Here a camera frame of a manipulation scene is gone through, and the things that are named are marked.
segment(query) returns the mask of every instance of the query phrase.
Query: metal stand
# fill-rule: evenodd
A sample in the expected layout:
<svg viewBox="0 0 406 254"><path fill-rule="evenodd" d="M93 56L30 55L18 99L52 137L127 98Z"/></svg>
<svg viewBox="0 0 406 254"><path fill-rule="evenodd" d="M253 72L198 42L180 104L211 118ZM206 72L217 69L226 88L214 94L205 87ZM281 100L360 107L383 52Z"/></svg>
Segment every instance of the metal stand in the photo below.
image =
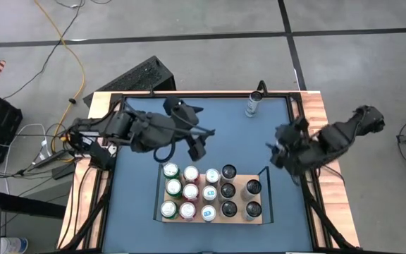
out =
<svg viewBox="0 0 406 254"><path fill-rule="evenodd" d="M0 208L8 212L63 219L66 206L0 193Z"/></svg>

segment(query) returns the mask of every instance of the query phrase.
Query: wooden tray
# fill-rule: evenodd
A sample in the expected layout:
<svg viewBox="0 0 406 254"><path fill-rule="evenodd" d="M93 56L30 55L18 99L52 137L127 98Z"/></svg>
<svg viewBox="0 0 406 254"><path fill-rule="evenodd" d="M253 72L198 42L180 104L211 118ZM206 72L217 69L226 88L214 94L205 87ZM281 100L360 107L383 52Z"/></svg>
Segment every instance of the wooden tray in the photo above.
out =
<svg viewBox="0 0 406 254"><path fill-rule="evenodd" d="M181 177L181 180L180 180L181 184L183 184L184 183L183 176L181 175L180 177ZM176 218L176 219L166 219L166 218L162 217L162 222L205 223L205 221L202 218L202 208L206 204L203 203L202 191L203 191L203 188L206 186L206 181L205 181L205 175L204 174L200 174L199 177L200 177L200 179L199 179L199 182L197 184L198 191L199 191L199 196L198 196L198 202L195 203L195 208L197 210L196 215L195 215L195 219L192 220L191 222L187 222L178 215L178 218ZM247 184L247 182L252 180L252 179L259 180L259 176L258 175L237 175L235 177L233 185L236 188L236 194L231 199L231 201L233 201L238 206L238 213L236 213L236 215L231 217L231 218L228 218L228 217L225 217L225 216L221 215L221 213L222 213L222 211L220 209L221 203L219 202L219 199L216 198L215 201L211 204L216 209L216 218L212 221L212 223L263 224L263 222L262 222L263 221L262 213L257 218L253 219L252 221L247 221L243 217L243 212L244 212L245 207L247 206L248 202L256 201L260 205L262 205L261 204L261 193L256 195L253 199L249 200L248 202L245 202L240 197L241 190L244 188L245 184ZM220 184L216 186L216 188L217 188L217 196L219 196L220 187L221 187ZM178 205L178 209L185 202L184 198L174 199L164 190L164 201L166 201L166 200L172 200L173 202L175 202Z"/></svg>

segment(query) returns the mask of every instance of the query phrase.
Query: gray floor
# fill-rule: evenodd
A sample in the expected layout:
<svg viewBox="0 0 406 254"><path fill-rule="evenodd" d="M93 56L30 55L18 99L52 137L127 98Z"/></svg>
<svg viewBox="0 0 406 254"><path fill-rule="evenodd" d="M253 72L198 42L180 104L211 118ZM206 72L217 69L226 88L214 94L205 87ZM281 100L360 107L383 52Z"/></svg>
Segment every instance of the gray floor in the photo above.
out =
<svg viewBox="0 0 406 254"><path fill-rule="evenodd" d="M40 2L62 30L74 15L74 11L54 1ZM294 31L406 28L406 1L285 0L285 4ZM113 0L107 5L87 1L66 37L79 40L283 30L274 0ZM33 1L0 0L0 42L56 39L54 29ZM295 37L295 43L307 89L322 91L330 122L346 120L361 104L374 105L385 115L385 130L358 138L340 163L361 245L370 250L406 253L406 163L395 143L395 135L406 122L406 33ZM152 55L157 55L175 74L179 90L252 89L260 79L270 89L298 89L284 37L92 44L75 45L72 49L85 66L85 95ZM50 50L51 47L0 48L0 60L7 62L0 77L0 95L12 93L29 80ZM79 84L78 65L59 47L47 71L9 101L23 110L22 124L49 126L59 120L67 99ZM66 123L75 117L86 117L87 113L87 107L79 103ZM41 129L31 128L26 133L41 133ZM41 141L17 139L14 147L18 149L11 153L8 171L26 167ZM69 181L50 181L37 191ZM38 183L9 181L15 195ZM0 191L5 191L2 180ZM57 196L63 193L54 192ZM53 191L41 193L52 195ZM17 219L32 223L33 217ZM60 221L49 223L58 225L59 232ZM31 243L44 250L51 250L51 243L57 240L57 232L30 229L28 233L17 231L19 228L9 224L8 233L42 233L43 240L33 239Z"/></svg>

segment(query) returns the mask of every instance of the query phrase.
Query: table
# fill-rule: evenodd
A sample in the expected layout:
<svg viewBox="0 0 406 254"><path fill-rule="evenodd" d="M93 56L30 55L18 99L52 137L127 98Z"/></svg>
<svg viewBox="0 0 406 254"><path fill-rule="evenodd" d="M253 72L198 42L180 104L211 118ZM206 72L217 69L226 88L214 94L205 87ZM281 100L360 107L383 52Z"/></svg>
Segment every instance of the table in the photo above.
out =
<svg viewBox="0 0 406 254"><path fill-rule="evenodd" d="M156 95L226 95L226 94L237 94L247 96L251 91L163 91L155 92ZM324 109L324 103L320 92L296 92L296 91L270 91L270 92L281 92L289 93L297 100L292 101L293 113L295 116L299 112L303 112L305 117L309 121L309 134L312 134L318 131L322 126L328 123L326 118L326 113ZM140 96L147 95L148 92L122 92L125 95L130 96ZM90 107L89 117L99 118L105 115L109 110L109 103L111 98L117 95L120 95L120 92L96 92L94 93L92 105ZM339 164L337 162L332 162L330 167L334 168L336 171L340 171ZM79 186L82 182L82 176L84 175L85 170L88 168L88 160L84 159L80 161L76 167L74 175L74 184ZM96 203L95 200L99 195L102 194L104 186L106 184L107 173L100 173L97 170L91 169L86 175L86 178L82 183L82 190L80 192L80 205L79 209L76 205L76 202L73 203L71 207L70 198L68 201L68 206L66 210L66 215L63 220L63 226L61 230L60 239L65 235L65 239L62 243L62 246L66 245L69 240L73 237L73 232L75 231L74 221L77 220L77 229L80 228L80 225L86 220L89 210L92 203ZM347 195L343 182L338 179L336 176L329 174L326 171L322 171L319 178L320 186L310 185L310 189L313 193L317 194L320 191L320 196L323 199L324 208L326 214L334 223L336 228L340 231L344 237L351 242L351 244L358 246L357 235L355 231L355 226L353 224L352 215L350 213L350 206L348 203ZM78 188L74 188L73 199L78 199ZM95 220L91 232L86 236L83 242L80 244L80 248L100 248L103 243L103 238L99 232L105 227L105 219L102 220L102 217L105 217L104 213L107 210L100 212L99 216ZM66 232L66 227L68 225L68 220L70 219L72 223L69 226L68 231ZM324 229L322 228L320 221L313 213L313 218L311 218L312 223L314 223L314 239L313 245L324 247L330 246L331 242L327 241L327 237L324 237Z"/></svg>

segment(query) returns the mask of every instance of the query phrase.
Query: black can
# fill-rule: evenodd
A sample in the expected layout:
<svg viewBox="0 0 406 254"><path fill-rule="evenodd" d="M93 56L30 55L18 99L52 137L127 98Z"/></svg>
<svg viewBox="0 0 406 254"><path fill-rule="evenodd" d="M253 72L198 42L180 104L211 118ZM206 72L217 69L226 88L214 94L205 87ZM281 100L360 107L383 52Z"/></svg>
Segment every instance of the black can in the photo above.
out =
<svg viewBox="0 0 406 254"><path fill-rule="evenodd" d="M244 201L251 200L254 196L261 192L262 186L258 180L250 180L240 192L240 197Z"/></svg>
<svg viewBox="0 0 406 254"><path fill-rule="evenodd" d="M252 221L261 215L262 209L258 202L252 201L247 204L243 212L244 219L247 221Z"/></svg>
<svg viewBox="0 0 406 254"><path fill-rule="evenodd" d="M233 165L227 164L223 166L220 179L221 183L232 183L237 172L236 167Z"/></svg>
<svg viewBox="0 0 406 254"><path fill-rule="evenodd" d="M238 206L233 201L225 201L221 205L221 211L224 216L231 218L238 213Z"/></svg>
<svg viewBox="0 0 406 254"><path fill-rule="evenodd" d="M234 197L236 194L236 188L231 183L225 183L220 187L219 191L219 201L227 201Z"/></svg>

